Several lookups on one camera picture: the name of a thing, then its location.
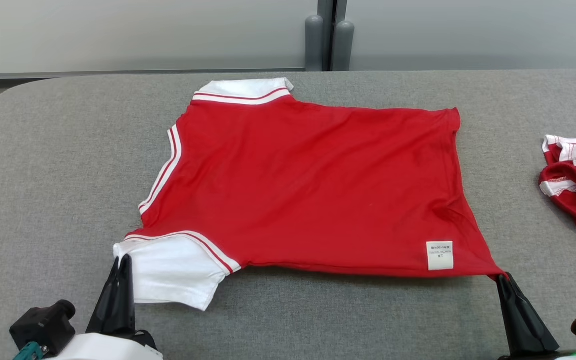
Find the gray wall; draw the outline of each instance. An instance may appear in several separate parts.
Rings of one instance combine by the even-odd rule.
[[[303,68],[317,0],[0,0],[0,73]]]
[[[347,0],[350,70],[576,68],[576,0]]]

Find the armhole trim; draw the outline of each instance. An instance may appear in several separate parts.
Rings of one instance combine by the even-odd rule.
[[[142,215],[153,205],[181,159],[181,139],[176,124],[168,130],[168,139],[170,140],[170,159],[161,167],[148,198],[139,204],[139,212]]]
[[[226,255],[215,243],[210,241],[207,237],[195,231],[178,231],[172,232],[170,234],[160,235],[160,236],[146,236],[139,234],[130,234],[123,239],[124,242],[128,241],[153,241],[158,239],[164,239],[167,237],[173,237],[176,235],[183,235],[186,239],[194,242],[195,244],[201,246],[201,248],[206,251],[208,256],[217,264],[224,274],[230,275],[236,271],[242,269],[242,266],[234,259]]]
[[[114,256],[132,257],[135,303],[182,303],[205,311],[230,273],[206,244],[189,234],[133,237],[114,244]]]

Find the white stripe trim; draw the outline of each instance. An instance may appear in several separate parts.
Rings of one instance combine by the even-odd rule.
[[[547,197],[560,196],[564,191],[576,193],[576,182],[566,177],[553,178],[539,184],[539,189]]]
[[[227,104],[241,104],[241,105],[262,105],[270,103],[271,101],[283,98],[284,96],[290,96],[290,91],[288,89],[281,89],[268,96],[258,99],[247,99],[247,98],[231,98],[222,96],[210,96],[210,95],[195,95],[192,100],[203,100],[203,101],[214,101],[216,103],[227,103]]]
[[[576,166],[576,143],[561,143],[561,154],[559,155],[560,162],[570,162]]]
[[[208,246],[210,246],[212,251],[214,251],[214,253],[217,254],[217,256],[219,258],[221,258],[221,260],[223,260],[224,263],[228,264],[228,266],[232,269],[232,272],[239,271],[240,269],[242,269],[242,267],[240,266],[240,264],[238,264],[237,261],[228,257],[221,249],[219,249],[217,247],[217,245],[215,245],[212,241],[210,241],[208,239],[208,237],[201,235],[199,232],[189,231],[189,230],[182,231],[182,233],[188,234],[188,235],[193,235],[193,236],[198,237],[199,239],[203,240],[206,244],[208,244]]]
[[[168,135],[168,139],[170,141],[170,158],[168,161],[165,162],[164,166],[161,167],[159,174],[155,178],[155,182],[152,184],[152,189],[150,189],[150,193],[148,194],[148,197],[139,204],[140,208],[143,205],[146,205],[146,203],[148,203],[149,199],[153,198],[153,193],[155,192],[155,188],[157,187],[158,182],[160,182],[160,179],[164,175],[164,170],[166,170],[166,168],[170,164],[170,162],[172,162],[175,159],[175,145],[174,145],[174,142],[172,139],[172,129],[168,129],[167,135]]]
[[[292,91],[295,87],[287,78],[275,77],[274,79],[211,81],[197,92],[221,96],[235,96],[238,98],[258,99],[281,88],[286,88],[289,91]]]
[[[549,145],[553,144],[561,144],[561,143],[568,143],[568,144],[576,144],[576,139],[569,139],[567,137],[555,136],[555,135],[546,135],[543,137],[543,152],[548,153],[550,149],[548,148]]]
[[[142,215],[148,209],[151,208],[151,205],[153,205],[155,199],[157,199],[158,194],[160,194],[160,192],[162,192],[164,185],[166,185],[166,182],[168,181],[168,179],[170,178],[172,173],[175,171],[175,168],[177,167],[177,165],[179,164],[179,160],[181,159],[181,153],[182,153],[181,140],[179,137],[179,131],[177,129],[176,124],[170,129],[170,134],[171,134],[171,136],[170,136],[170,148],[171,148],[171,152],[172,152],[172,157],[161,168],[161,171],[159,172],[160,177],[157,177],[157,179],[155,180],[155,184],[153,185],[153,191],[151,192],[152,196],[151,197],[149,196],[146,199],[146,201],[142,202],[139,205],[139,212]]]
[[[165,234],[165,235],[160,235],[160,236],[146,236],[146,235],[139,235],[139,234],[133,234],[133,235],[128,235],[126,236],[123,241],[124,242],[142,242],[142,241],[152,241],[152,240],[158,240],[158,239],[165,239],[168,237],[174,237],[177,235],[184,235],[184,237],[186,239],[192,240],[193,242],[199,244],[199,246],[201,246],[202,249],[204,249],[206,251],[206,253],[208,253],[208,255],[224,270],[224,272],[226,272],[227,274],[230,274],[230,270],[228,270],[228,268],[226,268],[226,266],[224,266],[224,264],[222,264],[222,262],[220,261],[220,259],[228,264],[228,266],[232,269],[232,272],[236,272],[242,269],[242,266],[240,264],[238,264],[237,261],[231,259],[228,255],[226,255],[221,249],[219,249],[219,247],[217,247],[217,245],[215,245],[212,241],[210,241],[207,237],[205,237],[204,235],[201,235],[198,232],[195,231],[178,231],[178,232],[172,232],[170,234]]]

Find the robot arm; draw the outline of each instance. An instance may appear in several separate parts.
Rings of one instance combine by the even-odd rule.
[[[559,344],[510,273],[494,279],[510,356],[499,360],[574,360],[576,351],[557,351]],[[572,324],[576,335],[576,320]]]
[[[14,360],[162,360],[153,337],[135,330],[133,262],[129,255],[114,260],[86,333],[75,335],[69,320],[75,307],[66,300],[34,307],[10,327],[21,349]]]

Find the white robot part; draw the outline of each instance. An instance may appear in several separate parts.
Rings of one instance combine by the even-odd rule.
[[[162,360],[150,346],[100,333],[75,335],[55,360]]]

